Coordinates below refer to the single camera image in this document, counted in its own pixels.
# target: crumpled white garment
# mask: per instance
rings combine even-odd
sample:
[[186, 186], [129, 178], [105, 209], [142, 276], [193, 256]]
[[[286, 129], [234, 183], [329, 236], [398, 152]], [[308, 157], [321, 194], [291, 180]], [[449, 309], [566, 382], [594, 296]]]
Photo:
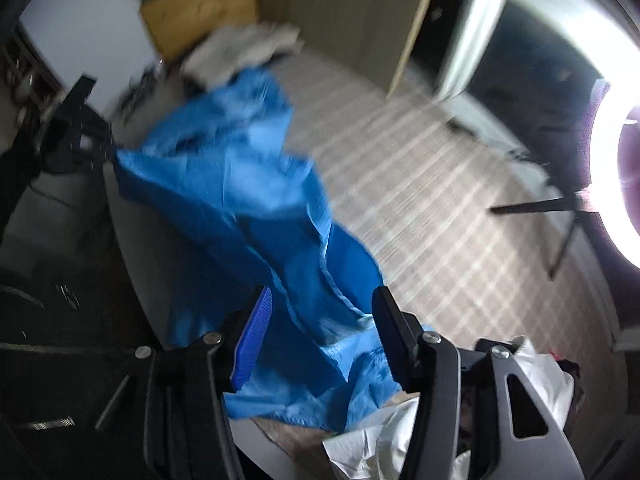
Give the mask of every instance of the crumpled white garment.
[[243, 68], [258, 66], [274, 54], [300, 52], [300, 29], [257, 23], [217, 28], [183, 62], [181, 72], [207, 90], [226, 84]]
[[[553, 356], [538, 354], [526, 336], [513, 340], [514, 354], [527, 379], [562, 429], [574, 394], [574, 379], [563, 372]], [[414, 428], [419, 398], [381, 408], [352, 431], [322, 444], [338, 480], [398, 480]], [[468, 478], [471, 452], [456, 457], [450, 480]]]

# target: blue garment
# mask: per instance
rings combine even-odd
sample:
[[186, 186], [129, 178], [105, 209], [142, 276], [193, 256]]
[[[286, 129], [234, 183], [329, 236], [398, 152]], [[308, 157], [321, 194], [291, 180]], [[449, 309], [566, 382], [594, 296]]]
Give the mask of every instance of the blue garment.
[[292, 109], [265, 70], [242, 72], [171, 114], [139, 151], [120, 150], [125, 198], [186, 237], [169, 342], [191, 343], [269, 285], [273, 315], [234, 417], [341, 431], [381, 406], [391, 378], [370, 310], [382, 277], [332, 224], [311, 160], [282, 154]]

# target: tiled floor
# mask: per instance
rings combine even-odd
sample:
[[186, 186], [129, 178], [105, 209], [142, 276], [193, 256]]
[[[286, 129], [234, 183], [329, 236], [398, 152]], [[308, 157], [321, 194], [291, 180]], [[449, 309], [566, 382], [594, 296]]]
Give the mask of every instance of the tiled floor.
[[[580, 364], [587, 396], [572, 444], [588, 465], [603, 421], [625, 409], [624, 359], [610, 352], [572, 257], [548, 280], [545, 262], [561, 235], [545, 217], [487, 213], [530, 200], [507, 163], [450, 131], [410, 77], [385, 101], [306, 51], [273, 71], [295, 107], [287, 148], [315, 159], [335, 219], [376, 257], [402, 309], [459, 346], [526, 334], [538, 351]], [[284, 449], [310, 446], [304, 432], [260, 424]]]

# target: metal screw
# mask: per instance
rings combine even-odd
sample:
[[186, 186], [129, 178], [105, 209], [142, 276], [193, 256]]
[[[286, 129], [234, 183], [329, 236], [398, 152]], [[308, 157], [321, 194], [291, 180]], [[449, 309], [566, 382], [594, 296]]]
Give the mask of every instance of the metal screw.
[[491, 348], [491, 353], [500, 359], [507, 359], [511, 352], [509, 352], [504, 346], [494, 346]]
[[422, 332], [422, 340], [425, 343], [431, 343], [432, 345], [435, 345], [442, 341], [442, 337], [437, 332], [428, 330], [427, 332]]
[[151, 355], [151, 347], [139, 346], [136, 348], [136, 359], [146, 359]]
[[208, 332], [202, 338], [205, 344], [207, 345], [219, 345], [222, 343], [222, 334], [218, 332]]

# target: tripod leg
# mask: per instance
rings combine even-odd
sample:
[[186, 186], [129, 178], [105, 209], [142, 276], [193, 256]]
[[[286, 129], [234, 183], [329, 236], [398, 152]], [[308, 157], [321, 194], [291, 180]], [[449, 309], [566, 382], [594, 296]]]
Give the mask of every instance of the tripod leg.
[[571, 211], [575, 208], [573, 197], [552, 198], [538, 202], [525, 202], [522, 204], [494, 205], [489, 211], [494, 215], [509, 215], [517, 213], [546, 213], [549, 211]]
[[574, 231], [576, 226], [578, 225], [578, 215], [574, 214], [574, 218], [571, 221], [571, 225], [569, 225], [569, 230], [564, 236], [564, 240], [562, 241], [562, 246], [558, 251], [558, 256], [556, 256], [556, 260], [552, 263], [551, 267], [548, 270], [549, 279], [553, 281], [556, 277], [556, 273], [560, 269], [560, 265], [562, 264], [562, 260], [564, 260], [564, 256], [566, 255], [567, 249], [569, 248], [569, 242], [571, 238], [574, 236]]

